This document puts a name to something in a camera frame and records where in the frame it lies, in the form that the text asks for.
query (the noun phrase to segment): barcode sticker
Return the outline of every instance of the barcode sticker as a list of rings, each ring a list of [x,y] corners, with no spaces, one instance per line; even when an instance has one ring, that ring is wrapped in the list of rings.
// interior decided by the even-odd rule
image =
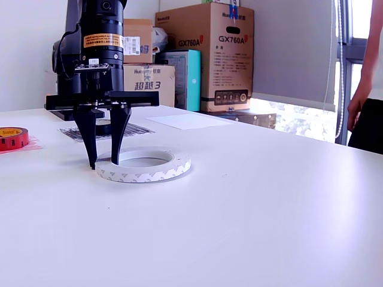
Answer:
[[[124,55],[139,56],[141,54],[140,37],[124,37]]]
[[[98,65],[99,59],[89,59],[89,65]]]

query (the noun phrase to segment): black shorts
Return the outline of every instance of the black shorts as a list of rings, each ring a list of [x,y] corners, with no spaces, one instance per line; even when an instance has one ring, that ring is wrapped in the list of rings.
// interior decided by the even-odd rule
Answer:
[[[383,100],[366,101],[348,146],[383,154]]]

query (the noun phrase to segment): robotic arm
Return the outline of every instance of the robotic arm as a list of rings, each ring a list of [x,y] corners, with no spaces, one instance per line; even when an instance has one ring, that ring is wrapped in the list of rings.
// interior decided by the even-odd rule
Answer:
[[[110,111],[112,162],[118,165],[131,107],[159,105],[157,91],[124,91],[123,11],[126,4],[127,0],[69,0],[67,32],[53,49],[58,95],[47,96],[45,107],[49,111],[73,112],[92,169],[97,159],[99,108]]]

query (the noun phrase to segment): warning label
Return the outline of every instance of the warning label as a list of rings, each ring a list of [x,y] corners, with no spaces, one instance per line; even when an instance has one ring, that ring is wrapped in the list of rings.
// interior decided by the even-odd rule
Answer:
[[[84,48],[94,46],[124,47],[124,37],[117,34],[93,34],[84,37]]]

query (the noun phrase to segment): white tape roll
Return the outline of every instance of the white tape roll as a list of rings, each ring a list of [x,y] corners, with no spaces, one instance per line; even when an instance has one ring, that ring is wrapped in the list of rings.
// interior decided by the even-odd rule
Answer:
[[[111,162],[111,153],[101,155],[96,162],[96,171],[110,181],[143,183],[164,181],[187,172],[192,166],[190,156],[172,148],[141,147],[121,150],[120,163],[134,158],[156,158],[166,163],[150,167],[124,167]]]

